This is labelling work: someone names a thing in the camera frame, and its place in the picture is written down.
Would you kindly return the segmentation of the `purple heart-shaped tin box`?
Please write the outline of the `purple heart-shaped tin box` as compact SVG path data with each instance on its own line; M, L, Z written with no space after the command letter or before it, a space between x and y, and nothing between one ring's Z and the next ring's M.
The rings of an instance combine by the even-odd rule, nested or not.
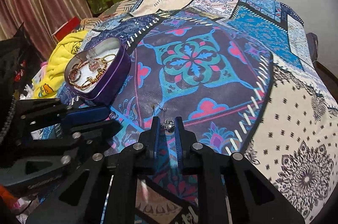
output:
M110 37L79 52L67 64L64 78L78 96L98 105L110 105L119 93L131 68L128 54L132 42L123 44L119 38ZM91 72L86 55L100 58L102 64Z

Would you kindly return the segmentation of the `small silver earring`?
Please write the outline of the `small silver earring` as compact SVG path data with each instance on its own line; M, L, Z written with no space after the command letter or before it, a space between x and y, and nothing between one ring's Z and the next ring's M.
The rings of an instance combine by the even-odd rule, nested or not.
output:
M171 120L171 119L166 119L164 121L164 129L169 132L169 133L172 133L174 132L175 130L175 122L174 120Z

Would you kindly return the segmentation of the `clear crystal jewelry piece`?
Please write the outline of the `clear crystal jewelry piece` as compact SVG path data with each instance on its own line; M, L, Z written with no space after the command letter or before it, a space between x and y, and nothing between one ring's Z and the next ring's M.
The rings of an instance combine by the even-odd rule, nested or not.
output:
M86 59L88 62L88 68L91 72L98 70L98 68L100 68L102 64L100 58L94 58L94 56L92 56L91 54L87 54Z

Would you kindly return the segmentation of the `yellow duck blanket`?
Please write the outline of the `yellow duck blanket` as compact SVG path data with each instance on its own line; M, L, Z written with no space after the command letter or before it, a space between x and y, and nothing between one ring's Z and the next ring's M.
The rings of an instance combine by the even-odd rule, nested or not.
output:
M33 99L55 98L63 82L68 62L78 53L88 33L82 30L68 34L55 47L49 57L46 73L40 83L34 87Z

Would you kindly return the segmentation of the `red white box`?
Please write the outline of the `red white box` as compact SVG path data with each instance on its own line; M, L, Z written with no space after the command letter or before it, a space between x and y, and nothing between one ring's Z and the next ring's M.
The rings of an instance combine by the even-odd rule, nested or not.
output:
M53 34L53 38L59 42L65 36L67 36L72 31L78 29L80 27L80 19L78 17L73 17L68 22L64 23L61 27L59 27Z

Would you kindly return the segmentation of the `striped patchwork quilt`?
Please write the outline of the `striped patchwork quilt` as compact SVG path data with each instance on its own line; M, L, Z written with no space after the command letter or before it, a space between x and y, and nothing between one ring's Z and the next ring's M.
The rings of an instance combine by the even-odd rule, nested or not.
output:
M117 16L121 16L122 14L128 13L137 1L138 0L124 0L114 4L97 18L82 19L80 21L80 25L76 28L76 30L92 30L109 18L114 18Z

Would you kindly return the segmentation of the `blue patchwork bedspread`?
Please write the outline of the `blue patchwork bedspread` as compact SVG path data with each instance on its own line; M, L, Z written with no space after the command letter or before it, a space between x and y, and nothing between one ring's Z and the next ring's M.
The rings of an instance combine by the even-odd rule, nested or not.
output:
M316 223L337 188L337 102L313 65L303 21L277 0L138 0L88 30L137 41L113 105L117 153L154 116L181 116L214 151L245 155Z

